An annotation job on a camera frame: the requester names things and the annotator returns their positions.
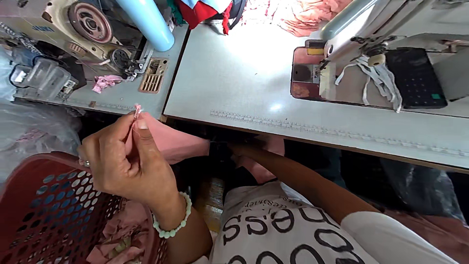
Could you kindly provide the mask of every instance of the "bracelet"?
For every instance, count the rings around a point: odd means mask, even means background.
[[[160,238],[169,238],[169,237],[174,237],[176,235],[176,232],[179,231],[179,229],[183,228],[186,226],[186,222],[187,222],[187,218],[189,217],[190,215],[190,208],[192,206],[192,202],[190,201],[190,198],[189,198],[189,195],[183,193],[183,192],[179,192],[185,199],[186,199],[186,203],[187,203],[187,206],[186,206],[186,216],[184,217],[184,220],[181,221],[181,223],[179,224],[179,226],[171,231],[165,231],[165,230],[161,230],[160,227],[159,227],[159,223],[158,221],[156,220],[155,218],[155,215],[153,215],[153,227],[156,229],[156,231],[158,231],[159,233],[159,237]]]

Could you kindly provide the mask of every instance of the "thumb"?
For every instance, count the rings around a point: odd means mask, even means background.
[[[144,119],[138,119],[136,121],[134,131],[134,142],[136,144],[142,166],[147,166],[155,162],[155,160],[161,156],[161,153],[156,147],[155,140],[153,139]]]

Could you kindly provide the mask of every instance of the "white t-shirt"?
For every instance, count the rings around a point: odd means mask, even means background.
[[[396,220],[356,212],[337,224],[279,181],[226,196],[212,264],[405,264],[456,262]]]

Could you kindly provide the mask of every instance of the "white table top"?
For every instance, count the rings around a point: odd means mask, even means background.
[[[115,86],[107,87],[101,94],[92,91],[91,89],[93,88],[94,82],[89,82],[86,86],[74,91],[66,101],[58,99],[53,101],[38,100],[36,98],[31,98],[22,94],[21,89],[19,89],[17,94],[15,94],[15,97],[115,114],[127,114],[130,111],[135,110],[134,105],[138,103],[142,106],[144,111],[149,112],[156,119],[159,119],[163,112],[163,107],[167,98],[171,81],[173,79],[177,60],[181,53],[181,48],[184,43],[187,30],[187,25],[183,25],[182,27],[175,27],[173,31],[173,47],[165,52],[153,52],[152,57],[168,59],[166,73],[158,93],[153,94],[138,92],[138,87],[140,86],[143,77],[143,75],[140,75],[132,82],[122,82]]]
[[[295,99],[297,38],[272,25],[191,33],[164,114],[469,168],[469,119]]]

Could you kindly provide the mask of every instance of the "green fabric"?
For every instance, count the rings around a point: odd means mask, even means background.
[[[178,25],[186,24],[186,21],[182,18],[182,14],[179,11],[179,8],[177,5],[174,3],[174,0],[166,0],[168,3],[168,6],[171,7],[171,13],[173,13],[174,18],[176,19],[176,23]]]

